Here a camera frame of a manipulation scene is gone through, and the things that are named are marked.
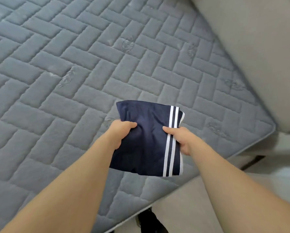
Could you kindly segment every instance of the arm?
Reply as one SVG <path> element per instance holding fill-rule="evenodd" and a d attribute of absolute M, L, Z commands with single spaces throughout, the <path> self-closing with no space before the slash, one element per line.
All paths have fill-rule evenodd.
<path fill-rule="evenodd" d="M 224 232 L 290 232 L 290 203 L 253 181 L 186 128 L 163 127 L 199 168 Z"/>
<path fill-rule="evenodd" d="M 43 189 L 1 233 L 89 233 L 113 152 L 136 125 L 114 121 L 83 156 Z"/>

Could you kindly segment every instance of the hand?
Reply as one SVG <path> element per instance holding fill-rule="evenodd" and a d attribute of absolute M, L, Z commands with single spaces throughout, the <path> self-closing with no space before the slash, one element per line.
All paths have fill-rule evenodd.
<path fill-rule="evenodd" d="M 112 122 L 105 134 L 110 136 L 110 139 L 115 142 L 115 149 L 118 149 L 121 145 L 121 140 L 128 135 L 131 128 L 136 126 L 137 123 L 135 122 L 122 122 L 118 119 Z"/>
<path fill-rule="evenodd" d="M 185 127 L 180 128 L 169 128 L 163 126 L 162 129 L 175 137 L 175 139 L 180 143 L 181 145 L 181 151 L 185 155 L 191 155 L 191 147 L 194 143 L 198 141 L 202 141 L 199 137 L 194 135 L 192 132 L 190 132 Z"/>

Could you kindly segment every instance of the quilted pattern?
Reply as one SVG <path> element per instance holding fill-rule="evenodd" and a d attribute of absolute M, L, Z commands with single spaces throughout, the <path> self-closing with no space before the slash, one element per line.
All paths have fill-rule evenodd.
<path fill-rule="evenodd" d="M 0 229 L 118 117 L 115 103 L 176 105 L 223 157 L 275 129 L 189 0 L 0 0 Z M 110 170 L 93 232 L 196 176 Z"/>

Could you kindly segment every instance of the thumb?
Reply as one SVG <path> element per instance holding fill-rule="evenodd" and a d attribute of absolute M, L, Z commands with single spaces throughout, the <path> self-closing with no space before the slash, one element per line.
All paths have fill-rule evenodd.
<path fill-rule="evenodd" d="M 137 126 L 137 123 L 136 122 L 130 122 L 130 127 L 131 128 L 135 128 Z"/>
<path fill-rule="evenodd" d="M 175 135 L 176 129 L 178 128 L 170 128 L 170 127 L 163 126 L 162 129 L 168 134 Z"/>

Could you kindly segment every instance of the person's left hand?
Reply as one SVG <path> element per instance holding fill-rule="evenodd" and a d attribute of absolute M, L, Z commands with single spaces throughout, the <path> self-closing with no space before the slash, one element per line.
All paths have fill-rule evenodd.
<path fill-rule="evenodd" d="M 110 139 L 115 143 L 115 149 L 118 149 L 121 145 L 121 140 L 128 135 L 131 128 L 136 126 L 137 123 L 135 122 L 122 122 L 118 119 L 112 122 L 105 134 L 109 135 Z"/>

